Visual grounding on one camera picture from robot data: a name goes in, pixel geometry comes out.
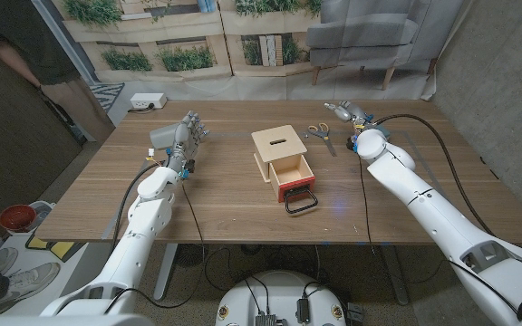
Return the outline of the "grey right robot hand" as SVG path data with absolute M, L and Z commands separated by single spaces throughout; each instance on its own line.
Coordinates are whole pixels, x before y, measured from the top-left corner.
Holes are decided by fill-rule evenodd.
M 368 115 L 360 106 L 350 101 L 340 101 L 338 104 L 326 102 L 324 106 L 334 112 L 341 121 L 352 123 L 354 135 L 348 138 L 346 147 L 356 152 L 358 136 L 363 131 L 374 127 L 373 115 Z

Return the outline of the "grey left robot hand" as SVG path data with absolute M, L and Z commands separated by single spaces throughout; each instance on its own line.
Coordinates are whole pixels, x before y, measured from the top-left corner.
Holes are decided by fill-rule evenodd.
M 199 115 L 190 110 L 175 129 L 173 146 L 166 167 L 182 178 L 194 172 L 198 146 L 210 131 L 200 122 Z

